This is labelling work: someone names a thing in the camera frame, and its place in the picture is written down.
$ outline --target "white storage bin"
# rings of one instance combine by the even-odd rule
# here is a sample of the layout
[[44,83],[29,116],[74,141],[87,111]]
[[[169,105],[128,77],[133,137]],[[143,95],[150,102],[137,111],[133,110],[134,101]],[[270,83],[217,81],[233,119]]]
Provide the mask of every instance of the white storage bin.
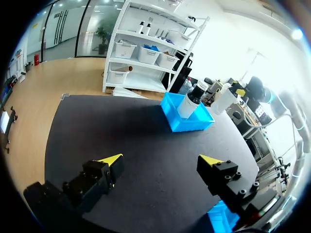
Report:
[[169,34],[167,36],[167,39],[171,40],[175,45],[185,48],[185,46],[188,44],[188,42],[191,40],[190,37],[187,37],[186,35],[178,32],[169,30]]
[[112,71],[110,68],[107,82],[115,84],[123,84],[128,73],[129,71],[128,72]]
[[130,59],[137,45],[132,43],[116,42],[115,56]]
[[148,63],[154,65],[156,59],[160,55],[161,52],[146,49],[142,46],[139,47],[138,60],[143,63]]
[[156,63],[159,65],[159,67],[163,67],[166,69],[173,69],[174,65],[178,60],[179,60],[178,57],[161,53],[158,59],[156,60]]

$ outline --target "blue plastic bin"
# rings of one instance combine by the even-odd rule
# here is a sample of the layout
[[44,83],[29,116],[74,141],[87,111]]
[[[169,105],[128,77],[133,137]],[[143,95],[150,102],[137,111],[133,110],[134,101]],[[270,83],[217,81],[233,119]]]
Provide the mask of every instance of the blue plastic bin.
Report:
[[207,214],[215,233],[232,232],[232,228],[240,218],[237,214],[231,213],[222,200],[208,211]]
[[173,132],[205,130],[215,122],[202,103],[188,119],[182,119],[177,112],[177,107],[184,97],[184,95],[166,92],[161,102],[162,110]]

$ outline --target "glass door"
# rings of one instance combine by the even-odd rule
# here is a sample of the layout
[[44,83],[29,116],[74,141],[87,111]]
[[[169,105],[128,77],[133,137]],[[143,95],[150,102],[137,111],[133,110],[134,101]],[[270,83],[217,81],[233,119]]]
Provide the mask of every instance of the glass door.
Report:
[[80,29],[77,56],[106,57],[123,2],[91,0]]

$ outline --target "white shelving unit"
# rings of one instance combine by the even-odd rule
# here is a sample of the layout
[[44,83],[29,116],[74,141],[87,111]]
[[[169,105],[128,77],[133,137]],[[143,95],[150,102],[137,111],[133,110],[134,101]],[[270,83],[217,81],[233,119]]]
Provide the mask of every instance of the white shelving unit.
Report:
[[[152,28],[156,28],[156,25],[158,24],[158,26],[162,30],[166,30],[166,32],[168,30],[175,30],[181,33],[184,33],[187,28],[191,28],[194,30],[190,34],[197,33],[197,35],[194,39],[192,39],[192,44],[189,49],[185,50],[185,48],[168,43],[164,40],[156,38],[155,36],[138,34],[134,32],[141,21],[144,20],[148,23],[148,20],[150,19],[153,21]],[[200,27],[197,27],[186,17],[183,18],[173,12],[170,12],[169,10],[140,0],[127,0],[122,7],[110,39],[104,69],[103,92],[105,92],[106,87],[116,86],[162,93],[169,91],[208,21],[209,17],[204,19],[204,23]],[[138,48],[135,48],[131,59],[117,58],[114,55],[114,47],[115,42],[120,39],[130,40],[141,46],[143,44],[156,45],[162,52],[169,51],[170,53],[175,54],[177,51],[180,51],[186,55],[184,59],[180,61],[180,66],[177,70],[166,69],[158,66],[156,63],[151,65],[140,62],[137,59]],[[133,66],[134,70],[127,75],[123,84],[107,82],[109,67],[124,67],[126,65]],[[166,72],[169,73],[167,89],[161,81]]]

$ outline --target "black table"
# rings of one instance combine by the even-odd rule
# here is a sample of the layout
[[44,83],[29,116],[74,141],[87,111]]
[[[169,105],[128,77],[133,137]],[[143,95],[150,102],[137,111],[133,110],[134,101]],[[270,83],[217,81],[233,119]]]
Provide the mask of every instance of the black table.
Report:
[[61,189],[88,160],[122,153],[125,171],[114,190],[83,217],[123,233],[189,232],[210,228],[206,212],[219,201],[196,172],[199,154],[239,165],[250,181],[258,169],[224,113],[205,131],[172,133],[156,100],[70,96],[56,111],[45,179]]

